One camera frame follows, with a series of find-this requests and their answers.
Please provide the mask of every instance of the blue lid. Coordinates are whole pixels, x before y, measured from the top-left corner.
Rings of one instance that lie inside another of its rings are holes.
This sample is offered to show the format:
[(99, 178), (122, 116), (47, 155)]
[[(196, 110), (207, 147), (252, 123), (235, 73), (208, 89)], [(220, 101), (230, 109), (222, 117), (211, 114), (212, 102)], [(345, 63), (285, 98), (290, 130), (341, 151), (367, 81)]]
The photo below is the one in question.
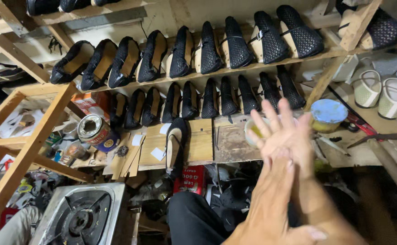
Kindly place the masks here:
[(310, 107), (312, 117), (322, 123), (339, 123), (347, 118), (347, 108), (332, 99), (320, 99)]

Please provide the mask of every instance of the stainless steel stove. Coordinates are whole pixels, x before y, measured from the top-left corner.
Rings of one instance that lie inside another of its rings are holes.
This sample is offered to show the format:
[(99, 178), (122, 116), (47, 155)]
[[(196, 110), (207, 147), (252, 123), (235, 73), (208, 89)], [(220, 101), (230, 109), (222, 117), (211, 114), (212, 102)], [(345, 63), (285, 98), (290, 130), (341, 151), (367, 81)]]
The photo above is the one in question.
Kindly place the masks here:
[(124, 183), (56, 188), (31, 245), (110, 245)]

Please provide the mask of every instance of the red box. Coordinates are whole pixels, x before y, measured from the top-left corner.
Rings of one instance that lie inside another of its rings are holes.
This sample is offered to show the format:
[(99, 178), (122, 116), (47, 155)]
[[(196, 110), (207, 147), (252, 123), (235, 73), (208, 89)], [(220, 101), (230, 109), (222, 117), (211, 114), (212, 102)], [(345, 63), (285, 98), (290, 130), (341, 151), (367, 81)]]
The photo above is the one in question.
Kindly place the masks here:
[(174, 181), (173, 193), (190, 191), (199, 195), (206, 192), (205, 167), (203, 165), (184, 167), (182, 176)]
[(2, 214), (0, 215), (0, 230), (18, 211), (20, 210), (16, 208), (5, 208), (5, 210), (3, 210)]
[(111, 93), (108, 91), (76, 94), (71, 101), (85, 114), (97, 114), (105, 121), (109, 121)]

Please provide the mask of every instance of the hand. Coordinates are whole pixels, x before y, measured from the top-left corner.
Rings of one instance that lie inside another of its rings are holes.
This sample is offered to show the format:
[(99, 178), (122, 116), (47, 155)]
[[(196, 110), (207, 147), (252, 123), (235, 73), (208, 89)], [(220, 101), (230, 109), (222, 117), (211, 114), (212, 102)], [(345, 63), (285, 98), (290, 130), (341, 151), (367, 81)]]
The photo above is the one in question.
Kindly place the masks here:
[(268, 100), (262, 101), (262, 111), (270, 120), (269, 125), (256, 110), (251, 111), (251, 116), (263, 138), (259, 138), (252, 130), (249, 130), (247, 134), (261, 150), (264, 164), (271, 164), (269, 160), (273, 160), (273, 153), (278, 147), (287, 147), (290, 150), (290, 158), (297, 167), (296, 178), (300, 180), (313, 177), (314, 151), (309, 137), (310, 113), (300, 116), (298, 125), (295, 125), (291, 108), (285, 98), (279, 101), (281, 120)]
[(277, 148), (273, 167), (264, 164), (252, 193), (249, 214), (224, 245), (312, 245), (327, 238), (314, 226), (288, 228), (288, 202), (295, 168), (288, 148)]

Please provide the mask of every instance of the tin can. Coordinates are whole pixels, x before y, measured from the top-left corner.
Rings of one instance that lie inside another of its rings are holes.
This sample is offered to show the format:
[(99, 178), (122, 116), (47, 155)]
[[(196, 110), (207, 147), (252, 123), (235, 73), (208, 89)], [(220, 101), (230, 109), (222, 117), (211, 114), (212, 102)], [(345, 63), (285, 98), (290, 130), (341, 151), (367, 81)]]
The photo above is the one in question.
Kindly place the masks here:
[(77, 125), (77, 134), (82, 142), (102, 152), (110, 152), (120, 142), (120, 136), (97, 114), (84, 117)]

